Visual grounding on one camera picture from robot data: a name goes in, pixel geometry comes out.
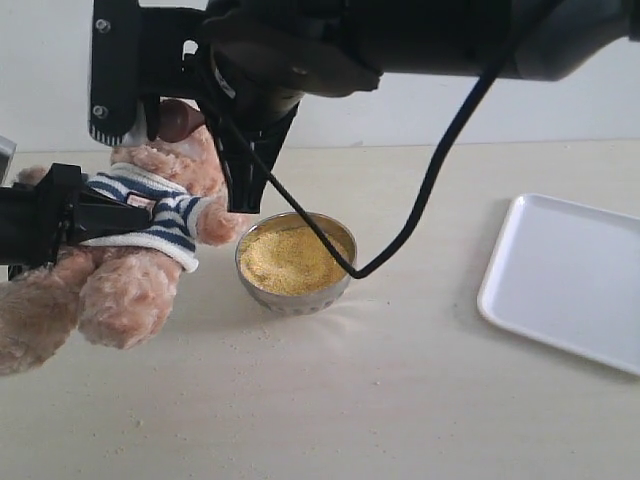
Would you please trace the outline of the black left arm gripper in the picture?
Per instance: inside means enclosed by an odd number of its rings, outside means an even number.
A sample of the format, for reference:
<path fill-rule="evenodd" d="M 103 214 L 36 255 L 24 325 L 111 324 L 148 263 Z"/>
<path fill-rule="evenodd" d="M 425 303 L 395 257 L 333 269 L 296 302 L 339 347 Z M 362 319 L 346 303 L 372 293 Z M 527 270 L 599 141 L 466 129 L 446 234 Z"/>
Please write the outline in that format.
<path fill-rule="evenodd" d="M 80 167 L 53 164 L 36 185 L 1 189 L 1 264 L 38 268 L 57 262 L 65 245 L 137 232 L 151 213 L 83 189 Z"/>

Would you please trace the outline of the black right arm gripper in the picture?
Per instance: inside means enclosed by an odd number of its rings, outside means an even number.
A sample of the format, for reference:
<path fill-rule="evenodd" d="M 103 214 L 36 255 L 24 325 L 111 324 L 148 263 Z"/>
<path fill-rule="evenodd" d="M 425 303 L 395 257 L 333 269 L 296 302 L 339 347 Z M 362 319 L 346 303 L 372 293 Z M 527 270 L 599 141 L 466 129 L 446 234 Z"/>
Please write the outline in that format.
<path fill-rule="evenodd" d="M 139 94 L 147 135 L 163 135 L 163 97 L 213 103 L 227 210 L 258 213 L 300 98 L 378 88 L 377 1 L 212 1 L 139 10 Z"/>

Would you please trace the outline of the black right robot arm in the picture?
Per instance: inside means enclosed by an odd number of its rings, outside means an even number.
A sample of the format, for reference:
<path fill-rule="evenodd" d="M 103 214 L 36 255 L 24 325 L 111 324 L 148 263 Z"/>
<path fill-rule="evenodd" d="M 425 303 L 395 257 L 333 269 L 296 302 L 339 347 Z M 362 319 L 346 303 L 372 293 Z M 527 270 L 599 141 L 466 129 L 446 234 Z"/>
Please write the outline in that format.
<path fill-rule="evenodd" d="M 212 1 L 151 9 L 162 52 L 193 40 L 190 71 L 148 117 L 150 138 L 178 142 L 209 126 L 233 212 L 256 213 L 300 100 L 377 89 L 386 73 L 474 77 L 452 140 L 497 78 L 556 81 L 608 44 L 639 37 L 635 1 Z"/>

